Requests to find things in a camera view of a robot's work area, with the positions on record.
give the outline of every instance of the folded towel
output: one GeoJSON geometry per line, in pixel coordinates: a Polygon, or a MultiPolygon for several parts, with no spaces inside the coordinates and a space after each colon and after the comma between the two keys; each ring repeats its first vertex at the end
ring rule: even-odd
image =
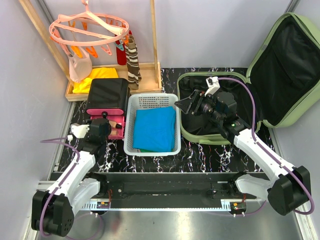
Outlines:
{"type": "Polygon", "coordinates": [[[133,129],[133,148],[157,153],[172,152],[175,147],[176,111],[172,106],[139,109],[133,129]]]}

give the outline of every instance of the orange clothespin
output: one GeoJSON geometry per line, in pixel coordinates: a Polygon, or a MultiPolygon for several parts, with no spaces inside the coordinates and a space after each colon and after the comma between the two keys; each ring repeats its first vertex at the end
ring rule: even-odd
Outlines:
{"type": "Polygon", "coordinates": [[[71,46],[71,49],[79,58],[81,58],[81,59],[83,58],[82,52],[80,51],[79,47],[71,46]]]}
{"type": "MultiPolygon", "coordinates": [[[[68,21],[68,25],[69,25],[69,27],[74,28],[76,26],[76,22],[73,21],[71,24],[71,22],[68,21]]],[[[79,47],[77,47],[77,46],[70,46],[70,47],[71,47],[72,51],[78,56],[78,58],[81,58],[81,59],[83,58],[82,52],[80,51],[79,47]]]]}
{"type": "MultiPolygon", "coordinates": [[[[122,22],[122,23],[121,23],[121,27],[125,28],[126,25],[122,22]]],[[[124,43],[125,45],[128,45],[128,43],[129,43],[129,37],[128,37],[129,34],[125,35],[125,40],[123,41],[123,43],[124,43]]]]}
{"type": "Polygon", "coordinates": [[[82,23],[82,27],[83,27],[83,29],[85,30],[85,31],[87,31],[88,30],[88,25],[87,25],[87,23],[86,22],[81,22],[82,23]]]}
{"type": "Polygon", "coordinates": [[[123,40],[123,43],[124,43],[125,45],[128,45],[128,43],[129,43],[129,37],[128,37],[128,35],[125,35],[125,40],[123,40]]]}
{"type": "Polygon", "coordinates": [[[91,46],[90,48],[86,47],[85,50],[91,54],[94,58],[98,58],[98,54],[95,50],[95,48],[93,46],[91,46]]]}
{"type": "Polygon", "coordinates": [[[108,18],[105,19],[105,22],[109,25],[112,25],[114,23],[114,21],[111,19],[110,22],[108,23],[108,18]]]}
{"type": "Polygon", "coordinates": [[[107,48],[101,46],[102,50],[105,51],[107,54],[109,54],[111,56],[112,55],[112,51],[111,51],[109,45],[107,44],[106,47],[107,48]]]}
{"type": "Polygon", "coordinates": [[[68,25],[69,25],[69,27],[74,28],[76,26],[76,22],[73,21],[73,23],[71,24],[70,21],[68,21],[68,25]]]}

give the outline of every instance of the gray wall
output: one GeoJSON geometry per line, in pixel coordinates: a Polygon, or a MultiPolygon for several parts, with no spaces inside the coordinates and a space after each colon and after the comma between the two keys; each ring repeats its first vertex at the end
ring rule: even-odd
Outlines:
{"type": "MultiPolygon", "coordinates": [[[[311,19],[320,29],[320,1],[302,0],[294,11],[311,19]]],[[[275,129],[284,157],[296,166],[305,166],[311,174],[315,210],[311,215],[320,236],[320,102],[316,102],[294,125],[275,129]]]]}
{"type": "Polygon", "coordinates": [[[0,7],[0,233],[18,240],[30,217],[33,194],[45,180],[68,102],[67,80],[19,1],[0,7]]]}
{"type": "MultiPolygon", "coordinates": [[[[80,0],[45,1],[58,14],[84,11],[80,0]]],[[[155,0],[158,60],[163,68],[248,67],[290,0],[155,0]]],[[[90,0],[92,12],[125,19],[136,39],[139,61],[153,62],[149,0],[90,0]]],[[[95,48],[94,65],[116,64],[116,55],[95,48]]]]}

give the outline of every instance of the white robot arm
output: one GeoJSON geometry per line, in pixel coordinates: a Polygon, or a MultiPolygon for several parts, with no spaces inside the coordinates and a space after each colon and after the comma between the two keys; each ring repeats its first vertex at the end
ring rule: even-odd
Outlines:
{"type": "Polygon", "coordinates": [[[106,176],[89,173],[99,159],[104,159],[106,139],[112,132],[106,118],[73,124],[72,135],[83,139],[67,169],[47,191],[37,191],[32,199],[31,227],[34,230],[65,237],[78,211],[93,196],[107,193],[106,176]]]}
{"type": "Polygon", "coordinates": [[[229,182],[230,194],[257,196],[269,201],[273,209],[281,215],[286,215],[311,200],[309,212],[312,212],[309,171],[303,166],[296,168],[261,141],[237,115],[237,102],[234,96],[224,91],[216,93],[219,89],[218,80],[217,77],[207,78],[208,90],[206,92],[195,90],[189,97],[175,102],[175,105],[184,114],[209,116],[220,134],[244,151],[269,178],[269,180],[264,180],[240,172],[229,182]]]}

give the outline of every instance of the brown striped sock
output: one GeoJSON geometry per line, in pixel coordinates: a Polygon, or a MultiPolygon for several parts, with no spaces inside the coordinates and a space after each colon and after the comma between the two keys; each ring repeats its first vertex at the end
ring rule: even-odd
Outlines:
{"type": "Polygon", "coordinates": [[[139,88],[141,80],[140,67],[138,61],[138,50],[135,39],[132,35],[129,36],[129,43],[124,46],[126,55],[126,65],[128,68],[128,82],[131,89],[139,88]]]}

